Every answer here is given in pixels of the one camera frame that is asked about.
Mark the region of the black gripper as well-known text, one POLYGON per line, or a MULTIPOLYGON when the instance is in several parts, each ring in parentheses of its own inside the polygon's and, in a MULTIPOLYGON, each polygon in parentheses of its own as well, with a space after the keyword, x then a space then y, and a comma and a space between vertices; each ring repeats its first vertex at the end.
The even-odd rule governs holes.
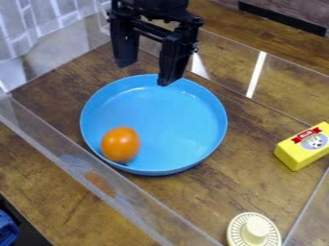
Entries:
POLYGON ((187 10, 188 0, 112 0, 108 11, 115 63, 136 62, 140 35, 162 42, 156 83, 167 86, 186 69, 203 19, 187 10))

